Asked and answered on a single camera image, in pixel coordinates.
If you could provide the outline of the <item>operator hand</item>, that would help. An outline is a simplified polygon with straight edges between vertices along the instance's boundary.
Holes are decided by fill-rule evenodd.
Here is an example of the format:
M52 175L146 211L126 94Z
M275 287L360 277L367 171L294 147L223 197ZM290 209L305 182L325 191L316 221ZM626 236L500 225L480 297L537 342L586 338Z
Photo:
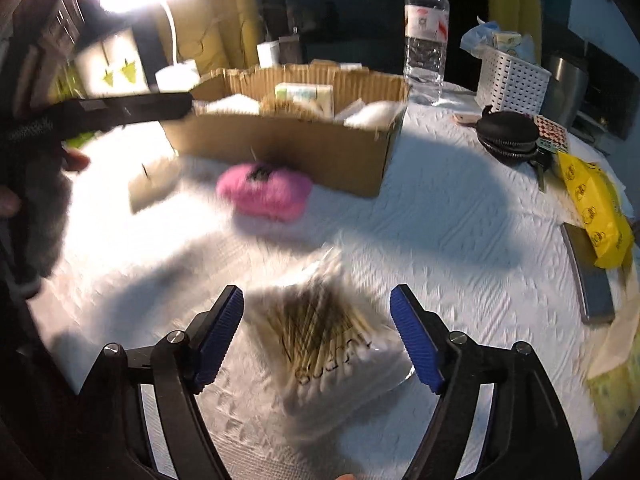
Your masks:
M35 188L41 180L55 180L55 174L61 171L83 172L90 165L90 158L76 148L60 148L50 162L42 167L30 164L24 173L24 181L20 184L1 180L1 218L9 219L17 215L27 198L29 188Z

